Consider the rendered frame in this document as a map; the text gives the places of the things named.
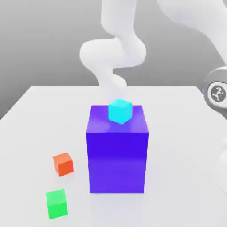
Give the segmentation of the small cyan cube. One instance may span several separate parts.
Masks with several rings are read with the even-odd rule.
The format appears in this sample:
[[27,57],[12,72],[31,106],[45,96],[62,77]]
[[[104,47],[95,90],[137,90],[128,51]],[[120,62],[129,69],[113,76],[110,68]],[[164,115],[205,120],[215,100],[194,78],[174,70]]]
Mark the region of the small cyan cube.
[[133,105],[131,102],[117,99],[108,105],[108,119],[110,121],[125,124],[132,118]]

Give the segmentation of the large purple box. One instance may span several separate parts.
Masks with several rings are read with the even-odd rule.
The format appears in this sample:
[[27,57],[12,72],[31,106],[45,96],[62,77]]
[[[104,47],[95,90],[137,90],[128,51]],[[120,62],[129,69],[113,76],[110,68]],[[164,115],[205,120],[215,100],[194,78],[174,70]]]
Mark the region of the large purple box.
[[86,130],[90,192],[143,193],[148,140],[142,106],[118,124],[108,119],[108,106],[93,105]]

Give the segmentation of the small green cube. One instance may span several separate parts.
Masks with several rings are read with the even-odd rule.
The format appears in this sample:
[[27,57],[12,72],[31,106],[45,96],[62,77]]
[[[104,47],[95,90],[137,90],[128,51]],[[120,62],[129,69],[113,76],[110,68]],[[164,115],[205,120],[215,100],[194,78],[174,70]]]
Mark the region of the small green cube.
[[49,219],[68,215],[67,200],[64,189],[47,192],[46,199]]

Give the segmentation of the small orange cube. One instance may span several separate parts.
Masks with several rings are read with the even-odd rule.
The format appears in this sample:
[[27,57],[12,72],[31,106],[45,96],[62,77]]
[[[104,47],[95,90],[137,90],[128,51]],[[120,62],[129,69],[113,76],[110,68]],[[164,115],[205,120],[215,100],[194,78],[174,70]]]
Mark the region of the small orange cube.
[[59,177],[74,171],[73,160],[68,153],[53,156],[54,167]]

